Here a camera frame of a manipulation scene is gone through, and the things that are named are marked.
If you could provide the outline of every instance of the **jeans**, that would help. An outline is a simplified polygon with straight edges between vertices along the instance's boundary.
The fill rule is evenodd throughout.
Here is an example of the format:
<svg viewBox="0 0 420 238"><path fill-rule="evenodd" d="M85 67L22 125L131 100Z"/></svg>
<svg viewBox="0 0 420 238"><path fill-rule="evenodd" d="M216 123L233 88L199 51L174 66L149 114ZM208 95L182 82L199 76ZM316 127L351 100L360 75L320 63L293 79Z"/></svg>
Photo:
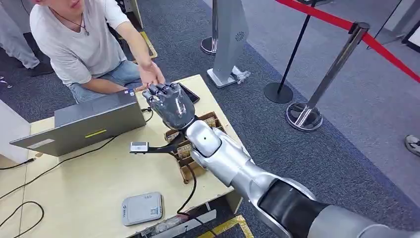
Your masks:
<svg viewBox="0 0 420 238"><path fill-rule="evenodd" d="M135 63L125 60L112 71L104 74L101 79L107 79L113 83L134 89L142 86L140 82L139 67ZM106 94L97 93L82 87L79 83L68 85L73 94L76 103L86 102L95 98L105 96Z"/></svg>

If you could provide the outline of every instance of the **man's hand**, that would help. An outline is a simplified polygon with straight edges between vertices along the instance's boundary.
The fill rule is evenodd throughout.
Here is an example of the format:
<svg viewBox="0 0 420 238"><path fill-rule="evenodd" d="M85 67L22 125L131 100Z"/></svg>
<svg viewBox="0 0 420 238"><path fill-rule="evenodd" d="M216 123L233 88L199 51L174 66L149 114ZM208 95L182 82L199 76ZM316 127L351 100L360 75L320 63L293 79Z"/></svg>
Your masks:
<svg viewBox="0 0 420 238"><path fill-rule="evenodd" d="M165 77L163 76L160 68L151 61L148 66L139 65L140 79L143 85L137 88L138 91L146 89L150 84L158 85L159 83L165 83Z"/></svg>

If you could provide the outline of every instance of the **wooden table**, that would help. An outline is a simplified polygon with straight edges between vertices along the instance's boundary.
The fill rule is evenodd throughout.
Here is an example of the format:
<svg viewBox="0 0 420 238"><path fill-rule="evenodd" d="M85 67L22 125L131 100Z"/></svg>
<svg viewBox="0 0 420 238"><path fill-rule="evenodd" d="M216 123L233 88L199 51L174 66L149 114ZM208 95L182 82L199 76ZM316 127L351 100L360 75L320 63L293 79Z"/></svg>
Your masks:
<svg viewBox="0 0 420 238"><path fill-rule="evenodd" d="M240 142L226 116L199 75L179 80L201 99L195 104L196 115L214 111L227 134ZM136 94L142 108L147 107L141 93ZM144 113L146 119L150 113ZM54 126L54 118L32 123L31 133ZM131 141L148 141L162 146L168 128L155 113L146 126L117 137L103 149L68 161L25 188L24 201L37 201L45 208L43 221L25 238L126 238L154 226L176 214L191 192L193 183L184 184L175 159L166 154L129 154ZM33 179L59 161L98 148L100 142L61 158L43 155L27 166L26 181ZM233 188L225 187L210 172L197 178L197 190L184 210L202 205L220 196L226 198L234 212L240 198ZM158 191L164 200L164 217L157 221L125 227L121 221L124 198ZM40 217L36 206L24 207L20 230L25 231Z"/></svg>
<svg viewBox="0 0 420 238"><path fill-rule="evenodd" d="M0 155L0 168L14 166L11 160ZM0 196L21 186L25 182L26 166L10 170L0 171ZM20 189L11 195L0 200L0 223L3 222L12 212L22 204L23 189ZM1 228L1 238L11 238L19 234L21 209L11 217Z"/></svg>

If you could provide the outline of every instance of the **necklace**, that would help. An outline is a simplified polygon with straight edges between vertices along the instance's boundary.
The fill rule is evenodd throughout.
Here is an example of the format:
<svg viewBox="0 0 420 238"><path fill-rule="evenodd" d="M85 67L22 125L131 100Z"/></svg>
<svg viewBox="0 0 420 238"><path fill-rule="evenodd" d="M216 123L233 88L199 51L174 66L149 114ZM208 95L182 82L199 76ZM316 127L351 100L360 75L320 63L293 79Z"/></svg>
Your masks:
<svg viewBox="0 0 420 238"><path fill-rule="evenodd" d="M71 23L73 23L73 24L75 24L76 26L79 26L79 27L81 27L81 28L83 28L83 29L85 29L85 31L86 31L86 35L87 36L89 36L89 31L86 29L86 22L85 22L85 15L83 15L83 13L82 13L82 21L83 21L83 25L84 26L82 26L81 24L77 24L76 22L74 22L74 21L70 21L69 19L67 19L67 18L65 18L64 16L62 16L62 15L60 15L58 12L56 12L54 9L52 9L52 8L50 8L55 14L57 14L58 16L60 16L61 18L63 18L64 20L66 20L66 21L69 21L69 22L71 22Z"/></svg>

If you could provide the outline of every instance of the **red rope barrier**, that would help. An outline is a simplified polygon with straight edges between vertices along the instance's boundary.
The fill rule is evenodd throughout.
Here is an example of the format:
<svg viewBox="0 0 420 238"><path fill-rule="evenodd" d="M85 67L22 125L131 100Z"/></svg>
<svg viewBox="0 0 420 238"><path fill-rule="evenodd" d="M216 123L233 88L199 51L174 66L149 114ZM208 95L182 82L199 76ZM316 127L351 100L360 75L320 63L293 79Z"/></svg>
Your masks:
<svg viewBox="0 0 420 238"><path fill-rule="evenodd" d="M307 6L303 3L300 3L294 0L275 0L275 1L283 5L286 5L288 7L291 7L297 11L314 16L322 21L328 22L334 26L338 26L347 31L349 31L353 25L353 23L350 21L347 21L340 17L331 15L329 13ZM408 68L401 60L395 57L391 52L389 52L370 34L366 33L365 36L363 37L363 41L367 45L369 45L372 49L374 49L378 54L386 58L391 64L395 65L397 68L402 70L405 74L407 74L408 76L413 78L415 81L420 83L420 77L416 73L414 73L410 68Z"/></svg>

